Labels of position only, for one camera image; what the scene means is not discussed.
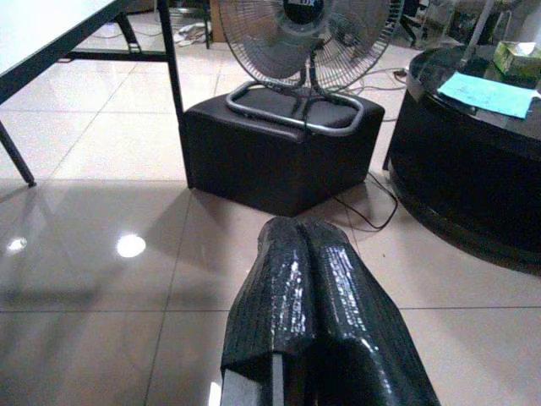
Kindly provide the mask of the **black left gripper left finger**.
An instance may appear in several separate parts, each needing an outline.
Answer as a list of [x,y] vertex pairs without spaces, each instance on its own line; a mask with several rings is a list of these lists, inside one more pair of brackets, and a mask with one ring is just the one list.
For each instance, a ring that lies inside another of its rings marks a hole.
[[315,343],[309,251],[297,222],[274,217],[233,301],[221,355],[221,404],[306,405]]

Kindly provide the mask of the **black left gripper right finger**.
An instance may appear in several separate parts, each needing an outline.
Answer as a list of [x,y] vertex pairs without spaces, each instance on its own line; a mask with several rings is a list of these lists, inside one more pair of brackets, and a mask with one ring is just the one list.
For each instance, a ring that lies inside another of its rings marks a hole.
[[293,267],[288,332],[276,359],[285,405],[437,405],[400,311],[327,222],[279,219],[276,249]]

